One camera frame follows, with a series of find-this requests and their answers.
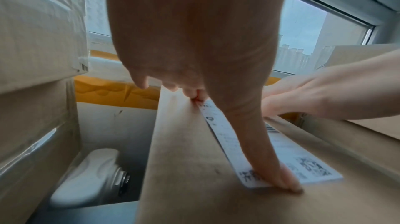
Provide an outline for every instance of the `sky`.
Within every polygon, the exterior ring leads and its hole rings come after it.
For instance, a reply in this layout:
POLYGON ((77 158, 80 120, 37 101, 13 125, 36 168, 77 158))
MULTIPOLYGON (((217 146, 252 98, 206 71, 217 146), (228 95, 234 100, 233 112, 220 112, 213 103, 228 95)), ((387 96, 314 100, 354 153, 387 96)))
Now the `sky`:
POLYGON ((315 48, 326 11, 301 0, 285 0, 283 4, 279 34, 283 35, 279 46, 304 49, 310 55, 315 48))

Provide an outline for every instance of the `window glass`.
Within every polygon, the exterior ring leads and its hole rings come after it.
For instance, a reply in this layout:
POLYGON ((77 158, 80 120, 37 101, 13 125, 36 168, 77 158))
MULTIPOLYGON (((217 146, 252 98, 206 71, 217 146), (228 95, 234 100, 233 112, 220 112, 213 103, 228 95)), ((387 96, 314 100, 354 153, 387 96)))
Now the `window glass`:
POLYGON ((285 0, 274 70, 305 74, 323 66, 332 46, 361 44, 368 28, 301 0, 285 0))

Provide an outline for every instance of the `hand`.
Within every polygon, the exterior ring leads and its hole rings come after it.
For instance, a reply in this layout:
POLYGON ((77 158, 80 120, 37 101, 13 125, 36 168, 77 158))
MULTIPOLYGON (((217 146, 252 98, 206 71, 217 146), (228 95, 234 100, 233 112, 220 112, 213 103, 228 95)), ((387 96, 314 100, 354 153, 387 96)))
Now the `hand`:
POLYGON ((261 116, 261 92, 276 54, 283 0, 107 0, 118 56, 139 87, 147 77, 197 91, 224 112, 253 168, 300 191, 281 165, 261 116))
POLYGON ((304 112, 329 119, 400 114, 400 50, 311 75, 291 76, 264 88, 263 116, 304 112))

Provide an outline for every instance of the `white plastic part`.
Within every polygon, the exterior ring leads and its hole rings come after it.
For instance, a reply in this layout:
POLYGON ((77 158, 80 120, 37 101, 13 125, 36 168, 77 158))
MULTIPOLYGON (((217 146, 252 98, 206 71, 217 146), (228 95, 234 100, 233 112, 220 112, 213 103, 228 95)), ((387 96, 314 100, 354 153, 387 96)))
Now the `white plastic part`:
POLYGON ((98 203, 111 191, 119 152, 115 149, 92 151, 57 188, 50 198, 54 208, 82 207, 98 203))

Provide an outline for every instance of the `white label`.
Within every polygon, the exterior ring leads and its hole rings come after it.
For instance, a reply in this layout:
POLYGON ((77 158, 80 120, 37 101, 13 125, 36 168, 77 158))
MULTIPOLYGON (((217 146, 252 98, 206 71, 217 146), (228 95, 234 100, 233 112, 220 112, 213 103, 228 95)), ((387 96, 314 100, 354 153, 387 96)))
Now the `white label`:
MULTIPOLYGON (((197 105, 217 136, 222 149, 241 182, 248 188, 270 186, 254 172, 240 148, 235 131, 214 102, 208 99, 204 103, 198 102, 197 105)), ((265 124, 265 126, 278 159, 292 170, 301 184, 343 178, 340 173, 287 138, 284 134, 278 132, 268 124, 265 124)))

